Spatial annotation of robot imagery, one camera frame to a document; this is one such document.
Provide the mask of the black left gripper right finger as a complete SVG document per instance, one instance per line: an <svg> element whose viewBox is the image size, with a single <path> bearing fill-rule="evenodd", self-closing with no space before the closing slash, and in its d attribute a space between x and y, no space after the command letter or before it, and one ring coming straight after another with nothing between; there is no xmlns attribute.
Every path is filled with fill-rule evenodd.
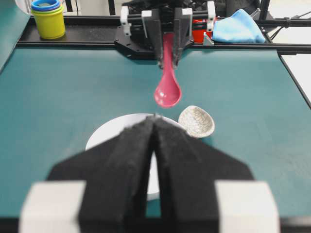
<svg viewBox="0 0 311 233"><path fill-rule="evenodd" d="M243 162L154 120L161 213L179 233L277 233L269 185Z"/></svg>

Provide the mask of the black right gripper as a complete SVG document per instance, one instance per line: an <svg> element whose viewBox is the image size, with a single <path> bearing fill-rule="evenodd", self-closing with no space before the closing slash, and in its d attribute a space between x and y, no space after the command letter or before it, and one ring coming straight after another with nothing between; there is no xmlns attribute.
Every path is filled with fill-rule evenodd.
<svg viewBox="0 0 311 233"><path fill-rule="evenodd" d="M173 34L173 68L194 44L192 32L212 32L216 19L212 0L132 0L121 6L115 42L140 56L154 56L163 69L165 33Z"/></svg>

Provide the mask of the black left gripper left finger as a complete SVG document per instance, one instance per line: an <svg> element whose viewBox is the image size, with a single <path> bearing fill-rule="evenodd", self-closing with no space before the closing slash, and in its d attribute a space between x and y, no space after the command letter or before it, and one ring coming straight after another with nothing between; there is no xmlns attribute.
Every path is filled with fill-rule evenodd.
<svg viewBox="0 0 311 233"><path fill-rule="evenodd" d="M21 233L122 233L145 215L154 119L55 164L32 185Z"/></svg>

